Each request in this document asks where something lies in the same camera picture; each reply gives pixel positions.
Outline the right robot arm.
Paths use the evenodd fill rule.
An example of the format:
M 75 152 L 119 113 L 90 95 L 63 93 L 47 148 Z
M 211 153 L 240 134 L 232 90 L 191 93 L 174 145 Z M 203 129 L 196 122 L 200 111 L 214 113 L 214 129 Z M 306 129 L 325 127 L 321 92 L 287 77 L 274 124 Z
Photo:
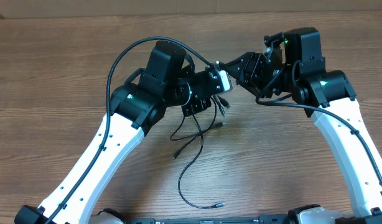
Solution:
M 329 144 L 352 212 L 312 204 L 290 210 L 288 223 L 382 223 L 382 158 L 363 122 L 356 92 L 341 70 L 327 71 L 319 31 L 292 29 L 264 38 L 263 53 L 221 63 L 264 106 L 301 108 Z

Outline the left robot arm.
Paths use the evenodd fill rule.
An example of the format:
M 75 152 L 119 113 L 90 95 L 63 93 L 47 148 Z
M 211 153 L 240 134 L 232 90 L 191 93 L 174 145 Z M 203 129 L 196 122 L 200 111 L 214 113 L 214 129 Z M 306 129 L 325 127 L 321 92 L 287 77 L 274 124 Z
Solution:
M 219 63 L 195 71 L 196 51 L 169 37 L 156 37 L 147 66 L 116 89 L 106 90 L 106 114 L 95 137 L 61 184 L 37 207 L 24 205 L 16 223 L 123 223 L 119 213 L 93 209 L 119 166 L 168 107 L 190 116 L 210 106 L 210 98 L 231 90 Z

